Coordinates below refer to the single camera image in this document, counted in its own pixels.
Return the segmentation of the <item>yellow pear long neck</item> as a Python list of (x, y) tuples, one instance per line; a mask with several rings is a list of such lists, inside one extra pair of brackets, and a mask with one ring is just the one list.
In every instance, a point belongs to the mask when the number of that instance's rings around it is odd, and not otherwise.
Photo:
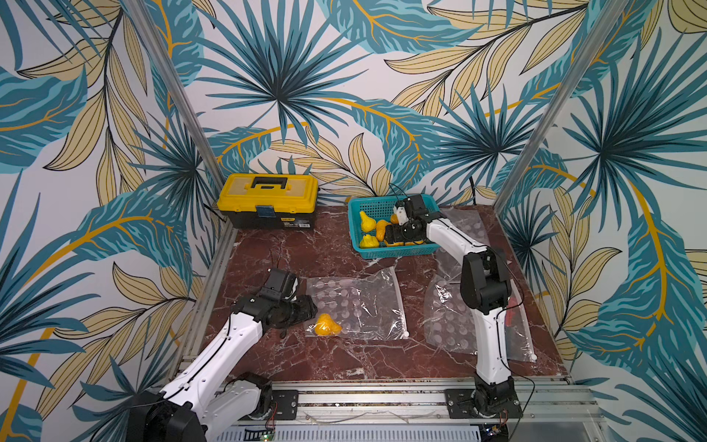
[(375, 231), (377, 228), (377, 221), (370, 217), (365, 211), (360, 211), (360, 221), (361, 221), (361, 230), (364, 233), (369, 233), (371, 231)]

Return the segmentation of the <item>orange pear from bag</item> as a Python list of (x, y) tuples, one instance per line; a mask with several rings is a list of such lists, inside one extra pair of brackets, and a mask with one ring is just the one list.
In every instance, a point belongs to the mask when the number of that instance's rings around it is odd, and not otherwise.
[(377, 221), (376, 224), (376, 238), (379, 242), (384, 241), (385, 235), (386, 235), (386, 229), (387, 226), (390, 225), (390, 222), (386, 221), (386, 219), (380, 219)]

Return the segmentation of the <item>dotted zip-top bag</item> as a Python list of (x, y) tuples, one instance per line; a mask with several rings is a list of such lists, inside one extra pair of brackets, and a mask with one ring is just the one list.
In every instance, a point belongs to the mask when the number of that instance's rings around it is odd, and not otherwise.
[[(514, 281), (509, 307), (522, 299)], [(435, 276), (425, 293), (423, 331), (426, 341), (450, 353), (477, 355), (477, 338), (471, 310), (460, 296), (460, 282)], [(506, 326), (506, 354), (510, 360), (536, 362), (538, 357), (531, 339), (530, 324), (523, 306), (522, 322)]]
[(316, 321), (323, 313), (342, 326), (342, 332), (335, 337), (358, 341), (396, 341), (409, 337), (401, 289), (392, 267), (363, 278), (309, 278), (307, 295), (318, 309), (316, 317), (306, 323), (307, 337), (324, 337), (314, 333)]

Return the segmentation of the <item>orange fruits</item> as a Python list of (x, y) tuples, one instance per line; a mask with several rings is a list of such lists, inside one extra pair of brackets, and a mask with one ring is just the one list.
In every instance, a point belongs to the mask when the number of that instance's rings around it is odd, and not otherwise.
[(317, 336), (336, 336), (342, 332), (342, 326), (335, 322), (331, 315), (323, 313), (318, 317), (314, 327)]

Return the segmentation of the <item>clear zip-top bag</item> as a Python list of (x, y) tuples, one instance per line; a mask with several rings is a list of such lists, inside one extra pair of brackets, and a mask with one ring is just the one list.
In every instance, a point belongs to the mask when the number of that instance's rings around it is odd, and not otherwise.
[[(465, 207), (447, 207), (441, 209), (442, 214), (460, 231), (470, 236), (477, 242), (490, 244), (486, 226), (482, 221), (480, 212)], [(459, 282), (461, 265), (448, 252), (439, 248), (434, 253), (437, 263), (437, 275), (451, 282)]]

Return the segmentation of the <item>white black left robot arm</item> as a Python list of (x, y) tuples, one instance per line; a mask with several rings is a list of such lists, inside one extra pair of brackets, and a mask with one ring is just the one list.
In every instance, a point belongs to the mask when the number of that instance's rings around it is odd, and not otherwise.
[(129, 407), (127, 441), (214, 441), (243, 418), (272, 420), (285, 411), (272, 382), (245, 373), (226, 378), (270, 330), (286, 331), (312, 320), (318, 309), (298, 294), (298, 277), (272, 269), (253, 295), (239, 299), (224, 327), (182, 373), (159, 392), (144, 392)]

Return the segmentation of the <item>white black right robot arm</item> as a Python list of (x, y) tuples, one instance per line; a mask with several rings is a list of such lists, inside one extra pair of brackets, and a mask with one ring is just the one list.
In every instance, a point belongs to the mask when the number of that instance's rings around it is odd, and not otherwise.
[(429, 211), (420, 194), (397, 201), (393, 213), (397, 222), (386, 227), (386, 243), (434, 243), (461, 266), (460, 296), (473, 316), (477, 365), (471, 400), (460, 408), (484, 418), (521, 414), (506, 353), (504, 322), (513, 292), (506, 256)]

